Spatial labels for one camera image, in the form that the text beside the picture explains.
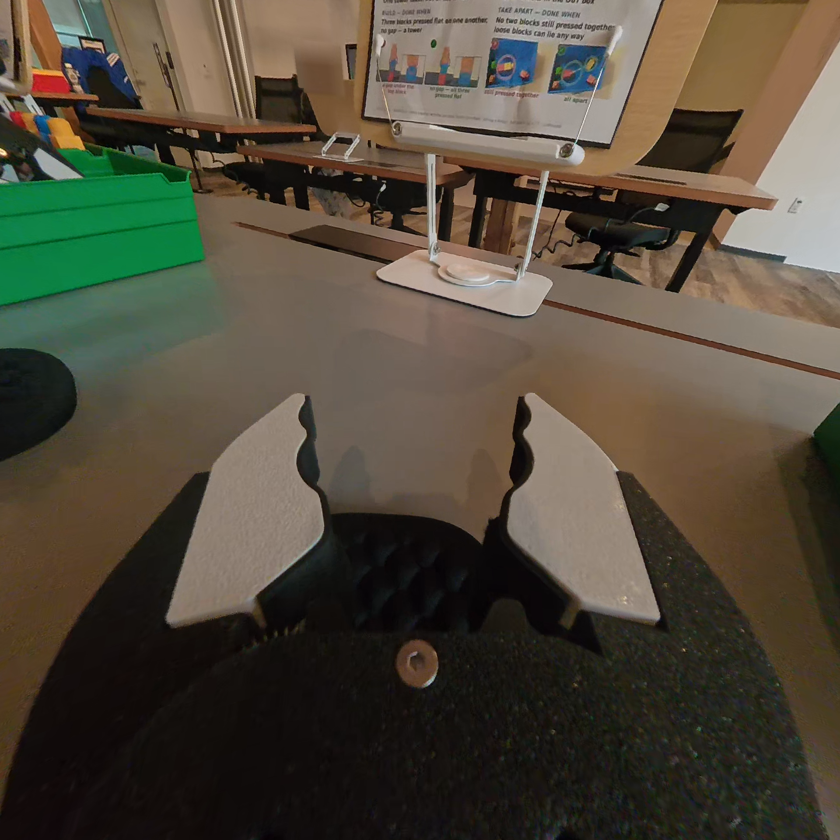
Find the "green plastic bin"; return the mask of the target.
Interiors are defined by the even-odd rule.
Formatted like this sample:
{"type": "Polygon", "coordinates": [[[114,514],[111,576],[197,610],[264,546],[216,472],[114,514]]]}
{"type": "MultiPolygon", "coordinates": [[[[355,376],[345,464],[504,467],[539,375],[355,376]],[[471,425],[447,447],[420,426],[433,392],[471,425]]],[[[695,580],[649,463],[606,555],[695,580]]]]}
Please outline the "green plastic bin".
{"type": "Polygon", "coordinates": [[[80,179],[2,187],[3,306],[204,259],[188,170],[95,145],[61,154],[80,179]]]}
{"type": "Polygon", "coordinates": [[[840,405],[822,420],[813,433],[815,447],[834,473],[839,472],[839,415],[840,405]]]}

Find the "black office chair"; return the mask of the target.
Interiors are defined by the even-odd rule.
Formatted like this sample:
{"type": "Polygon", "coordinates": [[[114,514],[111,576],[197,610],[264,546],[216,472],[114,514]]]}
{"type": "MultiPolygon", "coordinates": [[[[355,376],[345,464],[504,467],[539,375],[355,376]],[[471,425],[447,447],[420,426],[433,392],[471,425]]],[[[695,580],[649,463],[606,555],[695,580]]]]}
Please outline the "black office chair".
{"type": "Polygon", "coordinates": [[[654,147],[639,165],[708,174],[732,150],[728,143],[743,110],[696,111],[676,108],[654,147]]]}
{"type": "Polygon", "coordinates": [[[569,264],[564,265],[563,268],[637,286],[641,285],[639,280],[621,267],[615,266],[616,255],[638,257],[639,254],[635,250],[638,248],[651,251],[667,249],[676,243],[681,233],[673,228],[620,222],[613,218],[583,213],[572,213],[567,216],[565,226],[578,240],[598,245],[599,251],[591,263],[569,264]]]}
{"type": "Polygon", "coordinates": [[[260,121],[305,123],[298,76],[255,76],[255,116],[260,121]]]}

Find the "wooden table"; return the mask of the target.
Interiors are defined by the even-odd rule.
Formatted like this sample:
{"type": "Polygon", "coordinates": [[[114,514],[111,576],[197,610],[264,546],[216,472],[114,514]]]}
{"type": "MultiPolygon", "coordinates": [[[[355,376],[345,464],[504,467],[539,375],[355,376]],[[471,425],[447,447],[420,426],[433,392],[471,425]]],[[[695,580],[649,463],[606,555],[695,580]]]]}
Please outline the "wooden table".
{"type": "Polygon", "coordinates": [[[165,164],[174,164],[173,148],[189,153],[197,188],[209,194],[197,170],[196,153],[234,154],[239,146],[250,154],[249,141],[276,143],[301,140],[318,132],[318,127],[299,122],[272,122],[234,118],[201,112],[155,112],[143,109],[88,106],[79,118],[80,127],[100,144],[115,148],[136,145],[155,148],[165,164]]]}
{"type": "Polygon", "coordinates": [[[656,249],[691,233],[684,255],[665,289],[682,291],[724,212],[770,211],[778,199],[733,176],[674,171],[636,164],[612,175],[551,175],[543,204],[552,210],[608,219],[618,224],[663,228],[656,249]]]}
{"type": "Polygon", "coordinates": [[[266,186],[295,191],[297,208],[309,209],[308,189],[326,190],[363,200],[371,213],[392,215],[392,228],[407,232],[403,224],[427,205],[427,167],[424,154],[372,149],[361,144],[349,159],[321,154],[322,144],[313,141],[239,145],[237,152],[255,158],[265,170],[266,186]]]}

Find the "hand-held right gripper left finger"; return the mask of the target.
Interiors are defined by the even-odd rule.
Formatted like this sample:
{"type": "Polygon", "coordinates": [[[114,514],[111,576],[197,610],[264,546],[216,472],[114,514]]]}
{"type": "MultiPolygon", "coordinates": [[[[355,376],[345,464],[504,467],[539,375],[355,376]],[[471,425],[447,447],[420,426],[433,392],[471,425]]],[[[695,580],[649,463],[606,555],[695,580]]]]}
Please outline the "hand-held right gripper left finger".
{"type": "Polygon", "coordinates": [[[289,396],[209,472],[165,620],[249,616],[295,627],[321,600],[344,603],[344,556],[319,486],[312,401],[289,396]]]}

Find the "printed instruction sheet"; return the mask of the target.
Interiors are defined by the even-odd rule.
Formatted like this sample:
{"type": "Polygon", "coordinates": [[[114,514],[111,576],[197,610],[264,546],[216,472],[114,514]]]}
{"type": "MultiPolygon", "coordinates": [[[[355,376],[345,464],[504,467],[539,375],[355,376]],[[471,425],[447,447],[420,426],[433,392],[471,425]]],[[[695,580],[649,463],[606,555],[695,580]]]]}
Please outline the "printed instruction sheet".
{"type": "Polygon", "coordinates": [[[382,1],[362,119],[609,148],[659,1],[382,1]]]}

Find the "white document stand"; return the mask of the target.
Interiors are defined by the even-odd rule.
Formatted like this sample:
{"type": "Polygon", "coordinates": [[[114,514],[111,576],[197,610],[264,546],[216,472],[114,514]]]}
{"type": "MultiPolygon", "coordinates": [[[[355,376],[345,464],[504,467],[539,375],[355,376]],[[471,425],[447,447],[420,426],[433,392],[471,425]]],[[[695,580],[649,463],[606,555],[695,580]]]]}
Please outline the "white document stand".
{"type": "Polygon", "coordinates": [[[552,281],[528,271],[537,232],[539,212],[550,179],[550,170],[576,167],[583,163],[585,150],[578,140],[558,141],[526,137],[501,137],[500,149],[515,161],[539,164],[538,197],[529,230],[526,255],[514,268],[480,259],[458,257],[442,251],[438,241],[436,211],[437,151],[489,154],[493,137],[459,131],[431,123],[391,123],[392,137],[399,144],[424,149],[427,199],[427,249],[417,249],[376,271],[378,280],[392,286],[463,303],[509,317],[535,314],[547,297],[552,281]]]}

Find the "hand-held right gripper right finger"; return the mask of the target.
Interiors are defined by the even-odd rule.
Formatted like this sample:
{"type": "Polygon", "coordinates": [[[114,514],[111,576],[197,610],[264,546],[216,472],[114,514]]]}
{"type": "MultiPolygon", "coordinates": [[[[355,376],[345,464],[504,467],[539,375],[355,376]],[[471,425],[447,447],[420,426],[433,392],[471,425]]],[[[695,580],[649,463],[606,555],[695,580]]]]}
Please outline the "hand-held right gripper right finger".
{"type": "Polygon", "coordinates": [[[518,398],[511,486],[486,530],[486,601],[518,602],[533,629],[596,617],[662,620],[617,467],[534,392],[518,398]]]}

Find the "black round foam pad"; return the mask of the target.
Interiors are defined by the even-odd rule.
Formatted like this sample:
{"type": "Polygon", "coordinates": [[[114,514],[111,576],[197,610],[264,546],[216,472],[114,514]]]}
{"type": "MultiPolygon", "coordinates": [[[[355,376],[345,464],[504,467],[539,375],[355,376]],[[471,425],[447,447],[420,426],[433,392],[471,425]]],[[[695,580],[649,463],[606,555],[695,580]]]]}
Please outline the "black round foam pad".
{"type": "Polygon", "coordinates": [[[76,380],[62,360],[39,350],[1,350],[2,461],[52,438],[76,410],[76,380]]]}

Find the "grey door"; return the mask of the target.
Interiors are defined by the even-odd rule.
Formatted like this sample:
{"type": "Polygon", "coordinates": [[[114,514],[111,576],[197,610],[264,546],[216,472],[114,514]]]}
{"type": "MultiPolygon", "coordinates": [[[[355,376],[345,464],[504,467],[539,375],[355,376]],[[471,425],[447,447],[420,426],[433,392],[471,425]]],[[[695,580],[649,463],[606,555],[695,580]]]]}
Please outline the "grey door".
{"type": "Polygon", "coordinates": [[[175,113],[182,104],[155,1],[110,1],[108,15],[119,54],[147,111],[175,113]]]}

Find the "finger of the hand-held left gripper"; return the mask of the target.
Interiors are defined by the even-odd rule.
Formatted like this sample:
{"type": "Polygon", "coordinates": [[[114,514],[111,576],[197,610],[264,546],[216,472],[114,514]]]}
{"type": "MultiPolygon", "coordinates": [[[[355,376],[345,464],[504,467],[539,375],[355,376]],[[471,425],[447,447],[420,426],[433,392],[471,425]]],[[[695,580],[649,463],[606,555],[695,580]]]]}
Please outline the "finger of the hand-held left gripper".
{"type": "Polygon", "coordinates": [[[78,169],[39,136],[18,126],[7,115],[1,117],[1,181],[66,181],[81,179],[78,169]]]}

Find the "blue jacket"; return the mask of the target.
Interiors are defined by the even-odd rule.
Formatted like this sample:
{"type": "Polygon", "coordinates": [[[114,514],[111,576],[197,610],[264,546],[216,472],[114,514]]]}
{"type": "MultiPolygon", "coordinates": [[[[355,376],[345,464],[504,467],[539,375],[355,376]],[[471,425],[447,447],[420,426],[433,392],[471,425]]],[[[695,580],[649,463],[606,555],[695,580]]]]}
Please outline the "blue jacket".
{"type": "Polygon", "coordinates": [[[134,89],[125,66],[116,53],[104,54],[95,49],[62,48],[62,62],[66,71],[76,73],[83,92],[98,98],[100,108],[141,110],[141,99],[134,89]]]}

